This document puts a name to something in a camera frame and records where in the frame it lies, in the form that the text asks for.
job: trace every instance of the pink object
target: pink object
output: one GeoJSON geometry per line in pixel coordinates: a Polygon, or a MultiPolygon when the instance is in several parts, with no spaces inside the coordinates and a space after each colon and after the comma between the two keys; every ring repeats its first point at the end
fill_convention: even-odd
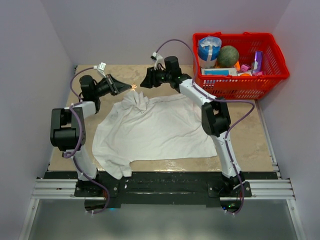
{"type": "Polygon", "coordinates": [[[252,73],[253,76],[263,76],[265,75],[265,73],[263,71],[258,71],[258,72],[254,72],[252,73]]]}
{"type": "Polygon", "coordinates": [[[247,64],[242,64],[242,66],[241,66],[241,68],[240,68],[240,70],[241,70],[242,72],[247,72],[249,69],[250,69],[250,66],[247,65],[247,64]]]}

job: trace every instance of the gray floor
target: gray floor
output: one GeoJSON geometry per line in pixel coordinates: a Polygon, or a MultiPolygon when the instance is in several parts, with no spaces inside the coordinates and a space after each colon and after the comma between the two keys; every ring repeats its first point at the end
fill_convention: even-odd
{"type": "Polygon", "coordinates": [[[221,208],[122,205],[91,217],[83,200],[41,200],[31,240],[296,240],[285,200],[247,200],[235,217],[221,208]]]}

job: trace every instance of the watermelon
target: watermelon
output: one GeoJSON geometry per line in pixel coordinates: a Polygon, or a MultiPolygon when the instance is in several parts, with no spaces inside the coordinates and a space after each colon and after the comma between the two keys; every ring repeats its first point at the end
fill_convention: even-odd
{"type": "Polygon", "coordinates": [[[232,68],[239,60],[239,52],[234,46],[223,46],[217,60],[221,68],[232,68]]]}

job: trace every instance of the cable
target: cable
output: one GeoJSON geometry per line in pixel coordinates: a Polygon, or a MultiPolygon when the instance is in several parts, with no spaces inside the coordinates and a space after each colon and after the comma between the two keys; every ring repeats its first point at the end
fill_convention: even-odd
{"type": "Polygon", "coordinates": [[[109,205],[109,202],[110,202],[110,193],[109,193],[108,189],[107,189],[105,186],[103,186],[102,184],[100,184],[100,183],[96,182],[95,180],[93,180],[91,177],[89,177],[89,176],[79,167],[79,165],[78,165],[78,163],[77,163],[77,159],[76,159],[76,157],[75,157],[75,154],[76,154],[76,152],[78,151],[78,149],[80,148],[81,140],[82,140],[82,138],[83,138],[83,126],[82,126],[80,117],[79,117],[78,114],[75,112],[75,110],[73,110],[73,108],[76,107],[76,106],[78,106],[78,105],[80,105],[80,104],[82,104],[82,99],[81,99],[81,97],[73,90],[73,88],[72,88],[72,83],[73,83],[74,79],[76,78],[76,76],[78,76],[80,73],[83,73],[83,72],[85,72],[85,71],[87,71],[87,70],[90,70],[90,69],[94,69],[94,67],[88,67],[88,68],[86,68],[86,69],[83,69],[83,70],[79,71],[77,74],[75,74],[75,75],[73,76],[73,78],[72,78],[71,81],[70,81],[70,89],[71,89],[71,91],[73,92],[73,94],[79,99],[79,102],[77,102],[77,103],[75,103],[75,104],[72,104],[72,105],[69,107],[70,112],[74,115],[74,117],[75,117],[75,119],[76,119],[76,121],[77,121],[77,123],[78,123],[78,125],[79,125],[79,138],[78,138],[78,142],[76,143],[76,146],[75,146],[74,150],[73,150],[72,152],[69,152],[69,151],[68,151],[68,152],[65,152],[65,153],[63,154],[63,157],[66,158],[66,159],[69,159],[69,158],[73,157],[74,165],[75,165],[76,169],[80,172],[80,174],[83,175],[86,179],[88,179],[88,180],[89,180],[90,182],[92,182],[93,184],[95,184],[95,185],[99,186],[100,188],[102,188],[102,189],[106,192],[107,199],[106,199],[106,202],[105,202],[105,205],[103,206],[103,208],[100,209],[100,210],[98,210],[98,211],[92,211],[92,214],[98,214],[98,213],[103,212],[103,211],[107,208],[107,206],[109,205]]]}
{"type": "Polygon", "coordinates": [[[202,94],[204,97],[206,97],[206,98],[208,98],[208,99],[210,99],[210,100],[212,100],[212,101],[218,102],[218,103],[246,103],[246,104],[252,105],[251,109],[250,109],[243,117],[241,117],[238,121],[236,121],[234,124],[232,124],[232,125],[230,126],[230,128],[226,131],[225,139],[224,139],[224,141],[225,141],[225,146],[226,146],[227,152],[228,152],[228,154],[229,154],[231,164],[232,164],[232,166],[233,166],[233,168],[234,168],[234,171],[235,171],[235,173],[236,173],[236,176],[237,176],[237,178],[238,178],[238,180],[239,180],[239,183],[240,183],[240,186],[241,186],[241,192],[242,192],[242,194],[241,194],[241,195],[242,195],[242,197],[241,197],[241,205],[240,205],[240,207],[239,207],[239,209],[238,209],[237,211],[235,211],[235,212],[232,213],[232,214],[235,215],[235,214],[237,214],[237,213],[239,213],[239,212],[241,211],[241,209],[242,209],[242,207],[243,207],[243,205],[244,205],[244,202],[245,202],[245,188],[244,188],[243,182],[242,182],[242,180],[241,180],[240,174],[239,174],[239,172],[238,172],[238,170],[237,170],[237,168],[236,168],[236,166],[235,166],[235,161],[234,161],[234,159],[233,159],[233,157],[232,157],[232,154],[231,154],[231,151],[230,151],[230,147],[229,147],[229,143],[228,143],[228,136],[229,136],[229,133],[230,133],[231,129],[233,129],[238,123],[240,123],[240,122],[241,122],[243,119],[245,119],[250,113],[252,113],[252,111],[255,109],[255,104],[252,103],[251,101],[248,101],[248,100],[222,100],[222,99],[216,99],[216,98],[212,98],[212,97],[210,97],[210,96],[207,96],[207,95],[199,88],[199,86],[195,83],[195,79],[196,79],[196,77],[197,77],[197,75],[198,75],[198,67],[199,67],[199,66],[198,66],[198,62],[197,62],[196,55],[195,55],[194,51],[192,51],[191,47],[190,47],[187,43],[185,43],[184,41],[182,41],[182,40],[180,40],[180,39],[175,39],[175,38],[174,38],[174,39],[170,39],[170,40],[165,41],[163,44],[161,44],[160,47],[159,47],[155,52],[158,53],[158,51],[159,51],[165,44],[167,44],[167,43],[169,43],[169,42],[172,42],[172,41],[180,42],[180,43],[186,45],[187,48],[190,50],[190,52],[191,52],[192,55],[193,55],[193,60],[194,60],[194,62],[195,62],[195,73],[194,73],[194,75],[193,75],[193,77],[192,77],[192,86],[194,87],[194,89],[195,89],[197,92],[199,92],[200,94],[202,94]]]}

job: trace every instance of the blue and white package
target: blue and white package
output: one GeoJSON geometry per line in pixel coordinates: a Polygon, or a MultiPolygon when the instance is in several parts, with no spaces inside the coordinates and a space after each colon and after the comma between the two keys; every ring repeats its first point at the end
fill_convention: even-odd
{"type": "Polygon", "coordinates": [[[215,36],[207,36],[198,42],[198,61],[203,69],[211,69],[215,66],[221,48],[222,41],[215,36]]]}

